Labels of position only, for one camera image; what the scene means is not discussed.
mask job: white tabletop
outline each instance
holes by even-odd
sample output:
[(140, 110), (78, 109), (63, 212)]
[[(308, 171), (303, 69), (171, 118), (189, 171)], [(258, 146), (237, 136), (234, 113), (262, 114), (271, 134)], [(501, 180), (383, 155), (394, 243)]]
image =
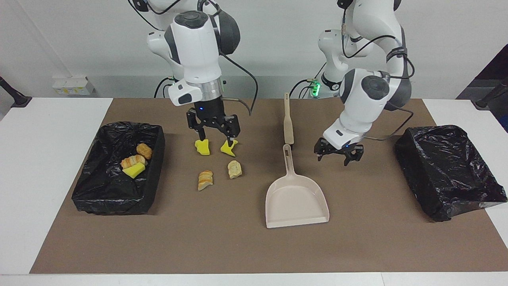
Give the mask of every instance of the white tabletop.
[[(0, 285), (497, 286), (508, 281), (508, 272), (29, 275), (111, 101), (34, 98), (0, 121)], [(499, 183), (508, 186), (508, 134), (490, 112), (477, 111), (469, 101), (425, 104), (436, 124), (454, 124), (468, 132)], [(508, 204), (487, 213), (506, 244)]]

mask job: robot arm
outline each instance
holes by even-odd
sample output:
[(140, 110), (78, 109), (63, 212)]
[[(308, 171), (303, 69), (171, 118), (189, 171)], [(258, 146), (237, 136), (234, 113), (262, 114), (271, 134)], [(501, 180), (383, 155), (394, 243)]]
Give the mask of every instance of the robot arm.
[[(343, 43), (341, 41), (342, 55), (338, 58), (341, 60), (350, 58), (346, 55), (360, 51), (359, 48), (361, 49), (363, 45), (357, 45), (355, 42), (374, 41), (387, 55), (388, 72), (353, 69), (347, 71), (342, 80), (333, 86), (338, 90), (338, 94), (344, 103), (344, 111), (325, 130), (323, 137), (314, 146), (314, 152), (318, 155), (318, 160), (321, 160), (324, 155), (333, 153), (345, 155), (345, 165), (350, 161), (360, 160), (363, 154), (363, 146), (358, 145), (358, 143), (365, 137), (382, 110), (400, 108), (411, 96), (404, 30), (398, 23), (394, 13), (394, 8), (398, 7), (400, 1), (398, 3), (394, 3), (394, 0), (354, 0), (347, 2), (346, 0), (340, 0), (338, 4), (346, 9), (345, 30), (353, 34), (343, 36), (344, 50), (342, 50)], [(365, 50), (360, 51), (357, 56), (364, 56)], [(327, 81), (330, 75), (334, 75), (336, 80), (337, 75), (344, 72), (344, 68), (335, 68), (337, 64), (330, 59), (333, 59), (333, 57), (327, 56), (327, 66), (331, 64), (332, 68), (325, 70), (322, 76), (323, 82)]]

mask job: black plastic bag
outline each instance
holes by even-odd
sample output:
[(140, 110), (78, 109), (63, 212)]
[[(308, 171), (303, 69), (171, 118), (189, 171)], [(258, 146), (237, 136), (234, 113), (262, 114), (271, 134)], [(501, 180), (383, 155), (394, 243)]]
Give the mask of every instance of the black plastic bag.
[[(152, 148), (153, 154), (146, 170), (132, 179), (120, 163), (136, 155), (140, 143)], [(159, 125), (115, 122), (102, 126), (72, 194), (76, 208), (100, 215), (146, 214), (155, 199), (164, 147)]]
[(434, 221), (507, 201), (460, 127), (408, 128), (395, 143), (395, 155), (423, 211)]

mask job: beige dustpan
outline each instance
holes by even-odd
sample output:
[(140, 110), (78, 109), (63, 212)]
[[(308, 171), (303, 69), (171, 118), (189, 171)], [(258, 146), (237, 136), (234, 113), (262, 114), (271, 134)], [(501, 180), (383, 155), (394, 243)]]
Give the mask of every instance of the beige dustpan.
[(286, 144), (282, 149), (287, 174), (268, 188), (266, 227), (327, 222), (330, 213), (321, 188), (313, 180), (295, 173), (291, 146)]

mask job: brown mat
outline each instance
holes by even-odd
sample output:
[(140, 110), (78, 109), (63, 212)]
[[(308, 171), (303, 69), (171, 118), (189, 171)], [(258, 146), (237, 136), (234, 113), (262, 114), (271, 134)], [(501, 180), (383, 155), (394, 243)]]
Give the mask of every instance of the brown mat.
[[(31, 273), (286, 273), (508, 271), (508, 250), (485, 211), (432, 223), (409, 190), (393, 143), (365, 140), (361, 162), (343, 166), (330, 155), (318, 163), (313, 146), (337, 118), (338, 99), (294, 100), (293, 156), (298, 174), (314, 179), (330, 209), (325, 224), (266, 229), (265, 195), (285, 174), (283, 101), (259, 100), (240, 117), (235, 147), (244, 176), (229, 180), (225, 138), (207, 130), (212, 156), (194, 148), (186, 108), (164, 99), (115, 99), (104, 123), (162, 125), (166, 154), (150, 215), (96, 216), (78, 212), (71, 188)], [(411, 126), (434, 125), (421, 100)], [(371, 135), (383, 136), (406, 117), (384, 112)], [(197, 192), (199, 172), (214, 171), (213, 186)]]

